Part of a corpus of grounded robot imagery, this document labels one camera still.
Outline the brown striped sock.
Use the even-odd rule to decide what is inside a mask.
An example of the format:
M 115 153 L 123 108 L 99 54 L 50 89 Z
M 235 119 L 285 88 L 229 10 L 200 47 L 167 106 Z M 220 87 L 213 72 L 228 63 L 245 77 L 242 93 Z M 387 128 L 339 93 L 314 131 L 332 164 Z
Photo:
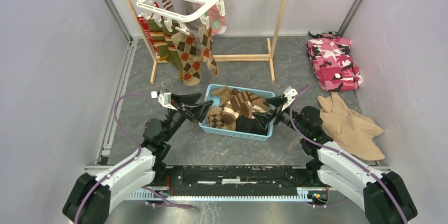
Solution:
M 270 104 L 265 98 L 250 91 L 242 91 L 230 97 L 221 117 L 226 125 L 232 125 L 240 116 L 255 119 L 253 113 L 267 113 L 269 110 Z

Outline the beige argyle sock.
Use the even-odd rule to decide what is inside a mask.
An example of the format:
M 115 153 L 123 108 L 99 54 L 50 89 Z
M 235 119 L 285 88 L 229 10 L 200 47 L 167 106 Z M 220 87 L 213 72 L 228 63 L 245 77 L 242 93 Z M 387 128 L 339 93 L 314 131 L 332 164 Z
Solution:
M 184 84 L 187 86 L 199 84 L 202 75 L 202 56 L 198 51 L 197 41 L 193 32 L 190 32 L 188 35 L 178 32 L 172 36 L 172 41 L 180 57 Z
M 217 76 L 219 73 L 219 66 L 217 61 L 215 60 L 212 52 L 213 46 L 213 35 L 212 29 L 207 28 L 206 25 L 202 24 L 199 29 L 199 39 L 201 44 L 201 52 L 203 60 L 206 62 L 207 67 L 211 70 L 214 76 Z

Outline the green striped sock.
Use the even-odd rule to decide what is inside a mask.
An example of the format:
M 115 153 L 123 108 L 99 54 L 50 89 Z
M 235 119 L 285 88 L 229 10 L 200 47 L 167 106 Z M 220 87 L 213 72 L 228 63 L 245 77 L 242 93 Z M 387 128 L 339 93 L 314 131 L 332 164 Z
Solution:
M 158 53 L 159 61 L 166 61 L 170 52 L 167 46 L 167 42 L 164 36 L 163 28 L 159 26 L 154 20 L 147 20 L 147 25 L 150 31 L 152 40 L 154 41 L 155 47 Z
M 166 46 L 169 51 L 167 58 L 165 60 L 168 61 L 172 66 L 174 66 L 176 68 L 176 70 L 178 71 L 178 79 L 180 82 L 183 82 L 183 65 L 182 65 L 180 56 L 178 54 L 176 45 L 173 41 L 173 37 L 176 34 L 179 34 L 179 31 L 175 28 L 178 25 L 179 24 L 177 22 L 174 22 L 173 25 L 171 26 L 171 31 L 170 31 L 168 29 L 168 27 L 166 26 L 166 24 L 163 23 L 162 29 L 163 29 L 163 35 L 164 35 L 164 39 L 166 42 Z

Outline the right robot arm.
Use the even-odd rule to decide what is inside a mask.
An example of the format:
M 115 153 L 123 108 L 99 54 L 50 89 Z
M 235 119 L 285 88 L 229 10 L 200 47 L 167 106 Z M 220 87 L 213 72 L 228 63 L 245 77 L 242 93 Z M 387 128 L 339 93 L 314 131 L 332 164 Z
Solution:
M 348 152 L 322 129 L 320 111 L 312 106 L 293 110 L 295 99 L 308 90 L 288 87 L 280 96 L 268 98 L 271 109 L 253 112 L 259 124 L 283 123 L 301 137 L 302 149 L 313 157 L 306 164 L 308 184 L 333 187 L 364 211 L 370 223 L 408 223 L 418 215 L 402 177 L 394 171 L 375 169 Z

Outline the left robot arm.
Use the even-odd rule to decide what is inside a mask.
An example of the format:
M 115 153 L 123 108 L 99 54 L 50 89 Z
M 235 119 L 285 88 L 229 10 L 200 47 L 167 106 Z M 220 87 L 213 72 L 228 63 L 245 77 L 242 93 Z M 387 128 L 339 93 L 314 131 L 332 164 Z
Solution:
M 202 122 L 213 106 L 212 100 L 199 101 L 201 93 L 176 95 L 160 90 L 148 96 L 166 108 L 165 119 L 147 121 L 143 142 L 135 141 L 133 154 L 106 171 L 78 177 L 62 208 L 63 215 L 73 223 L 105 223 L 132 193 L 149 184 L 161 185 L 166 179 L 163 160 L 171 148 L 168 141 L 186 120 Z

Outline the light blue plastic basket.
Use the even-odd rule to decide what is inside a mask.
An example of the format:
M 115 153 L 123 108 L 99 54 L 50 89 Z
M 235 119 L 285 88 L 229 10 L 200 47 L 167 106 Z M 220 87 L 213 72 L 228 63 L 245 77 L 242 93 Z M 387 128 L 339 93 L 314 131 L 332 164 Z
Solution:
M 214 84 L 211 83 L 208 85 L 206 93 L 205 93 L 205 101 L 207 100 L 213 100 L 213 106 L 218 106 L 220 103 L 220 98 L 213 96 L 211 92 L 215 89 L 218 89 L 220 87 L 224 87 L 224 85 L 220 84 Z M 230 86 L 231 89 L 237 89 L 238 91 L 244 91 L 247 90 L 249 92 L 252 92 L 254 94 L 257 94 L 264 98 L 271 98 L 275 97 L 275 93 L 272 91 L 266 91 L 266 90 L 260 90 L 260 89 L 251 89 L 251 88 L 244 88 L 244 87 L 235 87 Z M 199 123 L 199 126 L 203 129 L 204 132 L 210 133 L 210 134 L 217 134 L 217 135 L 223 135 L 223 136 L 229 136 L 229 137 L 236 137 L 236 138 L 243 138 L 243 139 L 250 139 L 255 141 L 261 141 L 265 142 L 267 139 L 269 139 L 273 134 L 273 122 L 271 122 L 267 127 L 267 132 L 265 134 L 251 134 L 251 133 L 245 133 L 245 132 L 239 132 L 239 131 L 232 131 L 232 130 L 225 130 L 225 129 L 219 129 L 210 127 L 207 120 L 204 119 L 202 122 Z

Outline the black garment in basket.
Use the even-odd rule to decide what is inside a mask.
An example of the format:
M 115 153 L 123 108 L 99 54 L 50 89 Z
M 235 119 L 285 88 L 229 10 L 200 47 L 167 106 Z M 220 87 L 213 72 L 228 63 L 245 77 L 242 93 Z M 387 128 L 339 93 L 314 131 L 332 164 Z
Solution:
M 256 118 L 239 116 L 236 120 L 236 131 L 241 133 L 267 135 L 268 129 L 264 128 Z

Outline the pink camouflage bag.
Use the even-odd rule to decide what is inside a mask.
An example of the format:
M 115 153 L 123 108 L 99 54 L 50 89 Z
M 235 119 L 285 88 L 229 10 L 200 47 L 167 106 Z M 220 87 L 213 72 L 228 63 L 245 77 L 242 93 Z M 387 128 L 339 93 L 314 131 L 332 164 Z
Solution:
M 307 56 L 320 87 L 328 92 L 358 89 L 362 75 L 351 57 L 351 41 L 332 31 L 308 35 Z

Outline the beige cloth on floor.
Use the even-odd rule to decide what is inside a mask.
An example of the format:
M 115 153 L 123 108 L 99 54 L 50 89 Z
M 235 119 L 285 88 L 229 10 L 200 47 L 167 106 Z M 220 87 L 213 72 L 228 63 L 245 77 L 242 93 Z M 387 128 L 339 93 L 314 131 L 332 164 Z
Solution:
M 317 99 L 321 106 L 322 128 L 339 146 L 365 161 L 385 159 L 384 153 L 374 143 L 374 137 L 384 130 L 371 118 L 350 109 L 336 92 Z

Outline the grey sock striped cuff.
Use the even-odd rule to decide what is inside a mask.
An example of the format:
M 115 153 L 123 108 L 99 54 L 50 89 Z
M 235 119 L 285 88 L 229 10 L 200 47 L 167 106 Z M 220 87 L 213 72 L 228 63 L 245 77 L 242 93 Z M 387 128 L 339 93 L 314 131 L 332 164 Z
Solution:
M 162 0 L 163 8 L 169 12 L 175 12 L 171 0 Z

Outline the wooden rack frame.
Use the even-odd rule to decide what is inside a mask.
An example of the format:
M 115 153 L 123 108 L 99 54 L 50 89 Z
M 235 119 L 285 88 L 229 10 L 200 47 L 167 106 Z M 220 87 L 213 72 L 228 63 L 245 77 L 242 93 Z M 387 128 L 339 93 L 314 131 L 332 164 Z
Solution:
M 188 32 L 188 28 L 185 26 L 187 22 L 200 19 L 202 24 L 209 26 L 210 20 L 209 17 L 205 15 L 205 13 L 213 6 L 217 7 L 218 12 L 220 13 L 221 16 L 225 15 L 225 4 L 223 0 L 180 0 L 180 1 L 200 4 L 200 7 L 190 15 L 182 15 L 179 13 L 170 12 L 162 8 L 158 8 L 148 0 L 137 0 L 136 3 L 133 3 L 132 0 L 125 0 L 128 8 L 130 9 L 134 17 L 134 21 L 137 24 L 139 24 L 140 22 L 138 20 L 138 14 L 135 8 L 140 7 L 149 12 L 149 17 L 153 19 L 158 25 L 166 24 L 168 30 L 171 29 L 172 22 L 177 21 L 179 23 L 179 26 L 176 29 L 184 34 Z M 279 36 L 279 30 L 281 28 L 283 20 L 286 2 L 287 0 L 281 0 L 281 5 L 278 10 L 274 36 L 272 39 L 267 39 L 267 50 L 268 50 L 267 54 L 215 55 L 215 60 L 217 62 L 268 62 L 270 68 L 270 78 L 272 81 L 274 81 L 275 71 L 274 71 L 273 58 Z

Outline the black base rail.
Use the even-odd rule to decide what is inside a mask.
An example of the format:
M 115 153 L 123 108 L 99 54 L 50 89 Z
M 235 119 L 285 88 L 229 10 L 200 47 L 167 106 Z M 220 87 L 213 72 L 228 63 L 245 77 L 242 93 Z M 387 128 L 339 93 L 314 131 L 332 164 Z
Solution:
M 323 191 L 327 185 L 304 166 L 167 166 L 148 184 L 172 196 L 282 196 L 298 189 Z

